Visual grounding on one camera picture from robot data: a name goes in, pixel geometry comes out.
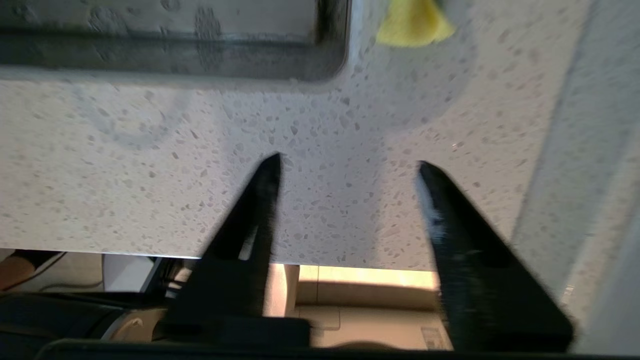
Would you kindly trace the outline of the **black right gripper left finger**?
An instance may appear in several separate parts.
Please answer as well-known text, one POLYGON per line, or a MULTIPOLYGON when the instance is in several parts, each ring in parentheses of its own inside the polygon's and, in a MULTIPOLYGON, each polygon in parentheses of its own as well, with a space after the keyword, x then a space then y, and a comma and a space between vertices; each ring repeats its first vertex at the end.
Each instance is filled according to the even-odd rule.
POLYGON ((167 338, 240 347, 308 347, 310 323, 266 317, 282 157, 260 162, 167 308, 167 338))

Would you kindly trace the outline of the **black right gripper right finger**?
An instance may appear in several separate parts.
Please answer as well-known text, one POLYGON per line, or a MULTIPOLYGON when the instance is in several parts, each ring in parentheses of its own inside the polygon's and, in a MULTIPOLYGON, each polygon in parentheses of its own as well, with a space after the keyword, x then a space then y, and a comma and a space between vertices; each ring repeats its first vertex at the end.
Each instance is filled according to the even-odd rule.
POLYGON ((566 352, 571 321, 450 175, 422 161, 416 184, 454 350, 566 352))

